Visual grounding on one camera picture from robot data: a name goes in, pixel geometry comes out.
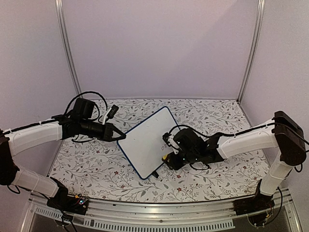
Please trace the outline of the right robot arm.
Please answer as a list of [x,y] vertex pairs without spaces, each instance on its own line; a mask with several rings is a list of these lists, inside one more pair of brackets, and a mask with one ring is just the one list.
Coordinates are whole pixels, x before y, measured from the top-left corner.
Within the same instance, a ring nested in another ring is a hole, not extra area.
[[283,111],[275,112],[274,117],[265,123],[234,134],[218,132],[209,136],[187,125],[178,127],[180,130],[176,134],[169,131],[163,135],[164,142],[173,151],[163,156],[162,161],[175,171],[196,162],[209,165],[246,152],[279,149],[270,170],[259,181],[255,196],[250,199],[254,211],[267,205],[268,199],[291,170],[307,158],[308,142],[303,130]]

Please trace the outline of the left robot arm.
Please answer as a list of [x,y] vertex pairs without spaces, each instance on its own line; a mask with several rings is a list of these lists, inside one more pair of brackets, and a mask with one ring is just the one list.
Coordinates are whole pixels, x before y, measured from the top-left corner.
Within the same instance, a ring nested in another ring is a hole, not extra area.
[[69,191],[61,182],[18,166],[14,158],[44,144],[59,142],[79,135],[104,142],[125,139],[126,135],[109,122],[119,107],[116,105],[109,107],[107,101],[104,100],[105,112],[93,116],[93,111],[99,110],[98,104],[83,98],[84,94],[95,94],[102,100],[104,99],[98,92],[80,93],[68,103],[65,111],[59,115],[0,132],[0,184],[2,186],[16,186],[37,192],[52,198],[53,202],[62,210],[70,208],[72,200],[70,196],[67,196]]

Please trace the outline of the blue framed whiteboard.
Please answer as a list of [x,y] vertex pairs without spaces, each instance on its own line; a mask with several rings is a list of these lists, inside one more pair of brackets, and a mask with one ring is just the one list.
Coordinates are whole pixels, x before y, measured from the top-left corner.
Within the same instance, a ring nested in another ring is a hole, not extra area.
[[162,157],[173,151],[162,136],[176,125],[172,112],[164,106],[127,131],[126,139],[117,141],[140,179],[149,178],[163,165]]

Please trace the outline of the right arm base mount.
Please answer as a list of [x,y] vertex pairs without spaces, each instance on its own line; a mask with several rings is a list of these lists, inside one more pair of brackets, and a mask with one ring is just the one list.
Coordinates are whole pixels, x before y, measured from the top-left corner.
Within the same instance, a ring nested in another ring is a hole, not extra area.
[[233,201],[236,215],[250,214],[261,210],[270,209],[275,206],[272,196],[258,193],[253,197]]

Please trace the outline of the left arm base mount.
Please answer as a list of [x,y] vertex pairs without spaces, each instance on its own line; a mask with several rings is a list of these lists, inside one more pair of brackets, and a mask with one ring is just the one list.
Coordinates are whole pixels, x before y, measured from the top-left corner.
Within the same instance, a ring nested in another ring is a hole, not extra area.
[[67,192],[58,192],[47,200],[47,206],[60,211],[85,215],[89,205],[89,197],[81,194],[69,195]]

